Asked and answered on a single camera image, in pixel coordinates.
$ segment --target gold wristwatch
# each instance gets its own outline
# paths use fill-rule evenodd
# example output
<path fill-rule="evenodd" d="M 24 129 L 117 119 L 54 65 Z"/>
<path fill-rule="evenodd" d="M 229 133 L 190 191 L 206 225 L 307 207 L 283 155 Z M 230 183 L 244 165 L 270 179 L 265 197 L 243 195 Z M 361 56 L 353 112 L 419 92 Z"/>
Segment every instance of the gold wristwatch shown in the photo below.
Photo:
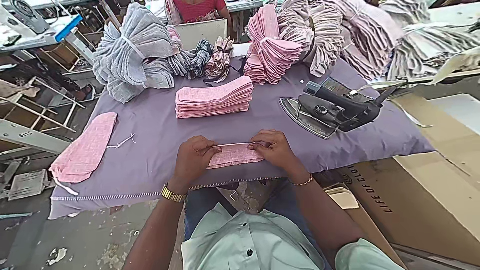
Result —
<path fill-rule="evenodd" d="M 162 193 L 161 193 L 164 198 L 174 202 L 182 202 L 185 200 L 185 198 L 187 197 L 186 194 L 185 195 L 175 194 L 167 188 L 167 185 L 168 183 L 166 183 L 165 186 L 163 186 Z"/>

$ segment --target hand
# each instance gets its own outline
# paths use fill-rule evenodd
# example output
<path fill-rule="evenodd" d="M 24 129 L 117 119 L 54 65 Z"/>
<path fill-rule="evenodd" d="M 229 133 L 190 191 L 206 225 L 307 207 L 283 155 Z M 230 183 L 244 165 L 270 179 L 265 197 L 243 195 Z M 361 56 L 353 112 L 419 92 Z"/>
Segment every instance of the hand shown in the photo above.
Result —
<path fill-rule="evenodd" d="M 177 164 L 168 189 L 176 194 L 187 194 L 190 183 L 205 171 L 213 155 L 221 152 L 214 141 L 195 136 L 182 143 L 177 154 Z"/>
<path fill-rule="evenodd" d="M 275 166 L 291 172 L 305 169 L 300 160 L 293 154 L 285 134 L 276 130 L 261 130 L 255 135 L 251 142 L 266 142 L 264 147 L 261 144 L 248 145 L 248 149 L 257 151 L 262 157 Z"/>

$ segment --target red top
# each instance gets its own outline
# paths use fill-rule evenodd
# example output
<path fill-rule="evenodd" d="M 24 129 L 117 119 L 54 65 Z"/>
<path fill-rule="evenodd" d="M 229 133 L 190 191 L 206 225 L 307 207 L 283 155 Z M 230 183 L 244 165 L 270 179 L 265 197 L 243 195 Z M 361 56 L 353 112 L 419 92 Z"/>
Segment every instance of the red top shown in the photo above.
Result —
<path fill-rule="evenodd" d="M 205 0 L 198 4 L 187 4 L 182 0 L 173 0 L 184 23 L 194 23 L 215 18 L 215 9 L 220 11 L 226 4 L 225 0 Z"/>

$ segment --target jeans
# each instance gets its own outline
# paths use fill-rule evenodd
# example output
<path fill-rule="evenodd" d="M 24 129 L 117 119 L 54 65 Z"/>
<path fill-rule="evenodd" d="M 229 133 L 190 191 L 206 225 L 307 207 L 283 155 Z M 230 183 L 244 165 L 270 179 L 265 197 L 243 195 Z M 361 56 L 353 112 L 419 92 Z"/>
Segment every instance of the jeans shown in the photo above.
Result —
<path fill-rule="evenodd" d="M 324 259 L 325 269 L 332 269 L 318 247 L 310 229 L 305 222 L 300 210 L 297 207 L 297 199 L 293 186 L 288 180 L 280 181 L 272 191 L 270 198 L 264 204 L 264 208 L 277 215 L 284 216 L 291 220 L 307 237 L 310 243 L 319 251 Z M 215 187 L 204 187 L 191 191 L 185 202 L 185 241 L 192 236 L 193 230 L 204 215 L 212 210 L 217 203 L 220 203 L 230 215 L 235 215 L 237 210 Z"/>

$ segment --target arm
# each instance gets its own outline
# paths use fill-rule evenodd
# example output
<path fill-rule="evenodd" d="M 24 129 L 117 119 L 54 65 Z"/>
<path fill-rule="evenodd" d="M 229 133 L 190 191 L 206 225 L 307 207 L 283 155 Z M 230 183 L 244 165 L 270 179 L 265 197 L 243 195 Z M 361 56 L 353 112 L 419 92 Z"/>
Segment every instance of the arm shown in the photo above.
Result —
<path fill-rule="evenodd" d="M 282 132 L 261 130 L 252 142 L 266 142 L 249 145 L 273 165 L 283 168 L 294 184 L 308 181 L 310 174 L 301 161 L 293 154 L 287 138 Z M 330 198 L 316 181 L 295 186 L 297 205 L 304 216 L 318 246 L 332 267 L 335 255 L 345 244 L 364 238 L 363 231 L 338 204 Z"/>
<path fill-rule="evenodd" d="M 230 12 L 228 12 L 227 6 L 225 5 L 223 8 L 217 11 L 220 17 L 227 19 L 228 35 L 230 35 L 231 29 L 232 29 L 232 18 L 230 17 Z"/>
<path fill-rule="evenodd" d="M 212 156 L 222 149 L 203 136 L 195 136 L 180 145 L 177 164 L 168 189 L 176 194 L 187 194 L 190 183 L 208 166 Z M 183 202 L 161 198 L 147 219 L 140 235 L 133 243 L 124 270 L 167 270 L 175 246 L 177 227 Z"/>

